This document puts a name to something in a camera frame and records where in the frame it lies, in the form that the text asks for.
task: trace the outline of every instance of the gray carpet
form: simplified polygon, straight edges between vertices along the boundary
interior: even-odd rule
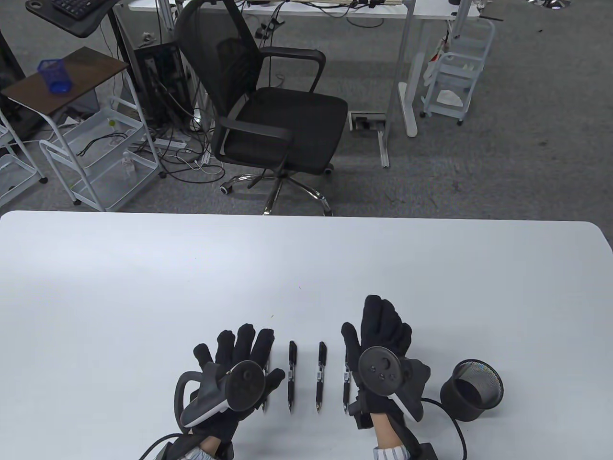
[[[376,138],[346,130],[331,177],[304,182],[321,190],[337,215],[373,217],[585,220],[613,236],[613,39],[611,0],[574,0],[561,11],[506,3],[498,34],[471,112],[460,128],[441,116],[419,120],[415,139],[404,135],[398,107],[389,150],[392,167],[379,165]],[[23,0],[0,2],[2,31],[27,74],[45,58],[84,44],[108,53],[100,32],[85,40],[30,15]],[[314,47],[328,59],[318,90],[347,99],[354,110],[385,107],[402,23],[359,29],[332,18],[285,18],[276,45]],[[112,34],[105,22],[107,37]],[[288,88],[308,88],[308,64],[275,64]],[[110,86],[101,93],[110,91]],[[49,183],[34,186],[1,212],[13,209],[91,210],[72,206],[36,144]],[[241,171],[227,168],[227,176]],[[182,177],[203,180],[200,172]],[[261,212],[270,188],[156,179],[125,212]],[[275,213],[318,215],[317,203],[285,188]]]

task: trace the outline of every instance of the wrist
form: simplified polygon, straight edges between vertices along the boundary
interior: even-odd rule
[[[371,413],[379,449],[391,449],[404,445],[389,422],[387,414]]]
[[[216,438],[215,436],[209,436],[200,443],[200,449],[209,454],[211,457],[215,457],[220,444],[221,439]]]

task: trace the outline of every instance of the chair seat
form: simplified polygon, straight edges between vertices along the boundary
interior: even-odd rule
[[[294,135],[285,169],[322,174],[340,141],[347,120],[347,102],[306,91],[260,88],[241,109],[237,120],[276,126]],[[285,152],[278,139],[230,131],[224,143],[227,163],[274,168]]]

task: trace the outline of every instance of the black mesh pen holder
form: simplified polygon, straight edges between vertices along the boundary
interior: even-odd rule
[[[441,404],[456,420],[473,421],[483,411],[496,407],[503,394],[498,372],[483,361],[466,359],[441,388]]]

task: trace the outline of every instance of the striped shirt sleeve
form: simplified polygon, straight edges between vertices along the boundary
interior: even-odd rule
[[[192,450],[187,452],[181,460],[214,460],[209,454],[204,452],[199,447],[194,447]]]
[[[392,449],[373,449],[375,460],[409,460],[409,451],[404,446]]]

